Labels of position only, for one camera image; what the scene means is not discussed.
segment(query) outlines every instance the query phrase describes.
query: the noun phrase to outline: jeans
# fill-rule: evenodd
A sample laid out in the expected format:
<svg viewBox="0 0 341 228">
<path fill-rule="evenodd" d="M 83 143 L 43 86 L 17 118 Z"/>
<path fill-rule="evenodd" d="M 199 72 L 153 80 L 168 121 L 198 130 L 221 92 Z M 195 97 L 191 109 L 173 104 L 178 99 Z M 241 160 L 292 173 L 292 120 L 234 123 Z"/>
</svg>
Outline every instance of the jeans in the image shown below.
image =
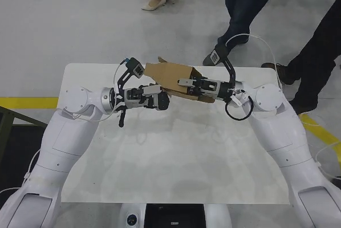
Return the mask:
<svg viewBox="0 0 341 228">
<path fill-rule="evenodd" d="M 268 0 L 225 0 L 230 15 L 229 28 L 217 39 L 217 43 L 225 44 L 231 37 L 240 33 L 249 33 L 249 26 L 255 16 L 262 10 Z M 238 36 L 228 42 L 229 51 L 239 43 L 246 43 L 247 36 Z"/>
<path fill-rule="evenodd" d="M 341 55 L 341 0 L 336 0 L 321 20 L 309 42 L 287 66 L 287 75 L 301 79 L 294 101 L 301 106 L 317 105 L 318 94 L 328 82 Z"/>
</svg>

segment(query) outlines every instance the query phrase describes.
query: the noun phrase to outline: white table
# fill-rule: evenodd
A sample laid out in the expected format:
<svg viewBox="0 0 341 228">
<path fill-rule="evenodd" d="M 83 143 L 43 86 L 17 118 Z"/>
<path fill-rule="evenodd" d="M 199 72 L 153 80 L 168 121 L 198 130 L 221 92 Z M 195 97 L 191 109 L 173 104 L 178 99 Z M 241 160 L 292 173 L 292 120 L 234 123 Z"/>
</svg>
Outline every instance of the white table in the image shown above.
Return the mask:
<svg viewBox="0 0 341 228">
<path fill-rule="evenodd" d="M 117 64 L 67 65 L 63 93 L 75 85 L 112 87 Z M 229 80 L 223 67 L 196 67 L 211 79 Z M 121 67 L 118 79 L 124 72 Z M 252 87 L 277 84 L 272 69 L 236 68 Z M 133 77 L 126 88 L 153 82 Z M 248 121 L 234 121 L 225 103 L 171 97 L 166 111 L 127 111 L 124 128 L 114 115 L 100 123 L 64 185 L 63 202 L 289 203 L 286 182 L 259 145 Z M 241 109 L 229 108 L 236 116 Z"/>
</svg>

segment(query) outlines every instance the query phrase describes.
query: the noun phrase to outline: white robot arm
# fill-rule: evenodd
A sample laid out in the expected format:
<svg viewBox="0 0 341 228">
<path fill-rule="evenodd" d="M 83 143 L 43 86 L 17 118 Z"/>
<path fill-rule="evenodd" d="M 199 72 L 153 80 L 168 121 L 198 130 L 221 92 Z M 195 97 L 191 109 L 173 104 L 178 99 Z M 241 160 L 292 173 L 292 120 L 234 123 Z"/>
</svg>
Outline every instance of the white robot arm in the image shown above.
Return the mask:
<svg viewBox="0 0 341 228">
<path fill-rule="evenodd" d="M 251 88 L 244 82 L 207 78 L 180 79 L 178 84 L 188 87 L 190 95 L 225 101 L 225 111 L 232 119 L 249 120 L 259 143 L 281 169 L 290 203 L 303 227 L 341 227 L 341 190 L 320 172 L 311 157 L 305 129 L 277 86 Z M 246 116 L 231 116 L 228 105 L 242 107 Z M 275 114 L 258 118 L 255 112 Z"/>
<path fill-rule="evenodd" d="M 159 85 L 123 89 L 130 76 L 139 78 L 144 72 L 136 59 L 126 62 L 128 70 L 118 81 L 116 94 L 113 88 L 91 92 L 76 87 L 67 91 L 65 110 L 57 110 L 51 118 L 33 171 L 0 211 L 0 228 L 49 228 L 55 225 L 66 178 L 89 147 L 103 115 L 109 115 L 113 109 L 121 112 L 119 125 L 122 126 L 126 109 L 168 108 L 168 95 Z M 72 114 L 87 116 L 88 120 L 75 118 Z"/>
</svg>

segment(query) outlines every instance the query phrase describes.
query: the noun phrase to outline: cardboard flap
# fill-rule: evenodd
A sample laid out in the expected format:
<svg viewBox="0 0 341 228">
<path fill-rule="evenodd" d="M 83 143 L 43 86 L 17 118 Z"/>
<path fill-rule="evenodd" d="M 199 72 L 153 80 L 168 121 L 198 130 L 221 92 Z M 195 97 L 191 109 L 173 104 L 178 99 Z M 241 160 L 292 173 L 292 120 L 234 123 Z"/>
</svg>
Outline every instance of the cardboard flap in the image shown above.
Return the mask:
<svg viewBox="0 0 341 228">
<path fill-rule="evenodd" d="M 166 63 L 167 61 L 164 60 L 162 57 L 158 56 L 158 62 L 160 62 L 160 63 Z"/>
<path fill-rule="evenodd" d="M 214 103 L 215 100 L 207 96 L 192 96 L 187 94 L 187 87 L 178 85 L 179 79 L 189 79 L 192 76 L 202 77 L 193 67 L 168 63 L 162 57 L 158 57 L 160 63 L 147 63 L 144 75 L 152 78 L 157 84 L 161 85 L 169 95 L 175 95 L 189 100 L 198 100 L 205 103 Z"/>
<path fill-rule="evenodd" d="M 152 78 L 163 88 L 187 93 L 187 87 L 178 85 L 179 79 L 189 79 L 193 67 L 176 63 L 147 63 L 144 75 Z"/>
</svg>

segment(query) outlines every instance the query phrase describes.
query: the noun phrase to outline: yellow tape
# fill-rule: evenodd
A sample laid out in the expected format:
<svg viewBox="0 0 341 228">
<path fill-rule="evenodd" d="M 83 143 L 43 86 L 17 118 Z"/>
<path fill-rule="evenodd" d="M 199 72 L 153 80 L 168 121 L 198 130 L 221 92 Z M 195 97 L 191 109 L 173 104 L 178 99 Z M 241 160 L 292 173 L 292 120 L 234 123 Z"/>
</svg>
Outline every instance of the yellow tape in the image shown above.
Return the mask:
<svg viewBox="0 0 341 228">
<path fill-rule="evenodd" d="M 0 106 L 5 108 L 56 108 L 58 97 L 0 97 Z"/>
<path fill-rule="evenodd" d="M 305 129 L 310 131 L 313 135 L 317 138 L 321 139 L 325 144 L 330 145 L 333 143 L 338 143 L 335 146 L 332 146 L 332 149 L 335 151 L 336 156 L 338 158 L 339 166 L 341 169 L 341 141 L 332 135 L 330 132 L 325 130 L 323 127 L 319 126 L 312 126 L 318 125 L 312 118 L 310 118 L 307 114 L 300 115 L 300 119 L 302 121 L 303 126 Z"/>
</svg>

